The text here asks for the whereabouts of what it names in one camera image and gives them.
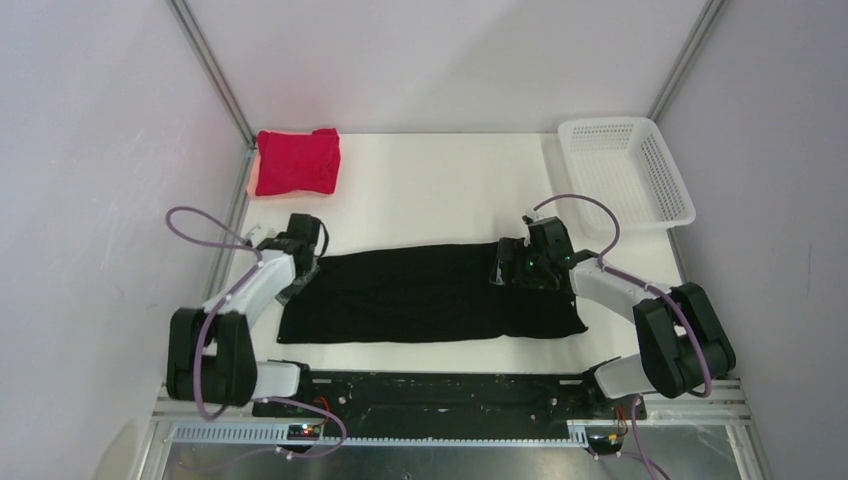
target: laundry basket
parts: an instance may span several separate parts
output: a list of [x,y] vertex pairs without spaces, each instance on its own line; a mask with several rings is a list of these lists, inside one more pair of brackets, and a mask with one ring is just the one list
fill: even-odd
[[[608,206],[622,231],[656,231],[695,220],[695,207],[657,125],[641,117],[592,118],[559,126],[565,168],[575,193]],[[606,213],[578,202],[586,235],[608,239]]]

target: black cloth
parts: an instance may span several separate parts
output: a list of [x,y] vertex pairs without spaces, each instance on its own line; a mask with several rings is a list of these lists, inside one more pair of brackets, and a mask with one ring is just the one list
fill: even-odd
[[325,257],[283,311],[279,343],[444,342],[587,330],[565,292],[489,283],[497,243]]

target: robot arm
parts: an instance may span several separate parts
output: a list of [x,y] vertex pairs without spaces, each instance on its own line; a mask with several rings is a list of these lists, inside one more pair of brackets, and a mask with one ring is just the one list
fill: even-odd
[[[640,354],[614,359],[586,372],[606,398],[649,391],[674,398],[703,383],[691,340],[678,335],[676,317],[662,299],[602,270],[594,252],[575,253],[568,231],[558,218],[525,217],[525,222],[527,239],[500,240],[493,283],[566,291],[593,300],[636,326]],[[680,305],[710,375],[717,377],[732,370],[735,353],[704,290],[691,282],[677,287],[652,285]]]
[[[285,305],[318,272],[315,247],[321,221],[293,214],[285,232],[263,238],[269,232],[248,236],[262,254],[259,270],[237,291],[228,295],[217,311],[207,336],[208,346],[217,342],[215,355],[201,357],[201,388],[204,401],[242,406],[257,397],[291,397],[300,382],[301,367],[287,362],[257,362],[250,329],[276,298]],[[171,318],[168,346],[168,395],[194,400],[194,354],[200,327],[221,297],[222,291],[200,308],[181,308]]]

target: red towel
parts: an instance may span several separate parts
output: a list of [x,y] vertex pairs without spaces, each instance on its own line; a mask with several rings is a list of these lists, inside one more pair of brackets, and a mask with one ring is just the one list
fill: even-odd
[[331,194],[336,191],[341,154],[334,128],[312,135],[261,131],[256,137],[259,178],[256,196],[281,195],[295,190]]

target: white tabletop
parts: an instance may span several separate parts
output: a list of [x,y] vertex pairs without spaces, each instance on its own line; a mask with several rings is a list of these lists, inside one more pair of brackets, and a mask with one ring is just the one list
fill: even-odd
[[[330,232],[328,255],[443,243],[523,237],[521,216],[554,193],[570,191],[562,152],[552,134],[363,134],[341,136],[336,193],[250,202],[242,232],[256,224],[285,230],[290,213],[320,218]],[[605,242],[583,235],[573,202],[542,209],[559,215],[575,250]],[[238,253],[229,283],[253,256]],[[651,280],[677,284],[664,231],[624,234],[611,263]],[[580,373],[638,351],[627,320],[589,300],[577,308],[589,331],[558,340],[500,337],[462,342],[398,344],[276,343],[282,307],[273,302],[251,331],[257,360],[285,359],[313,369]]]

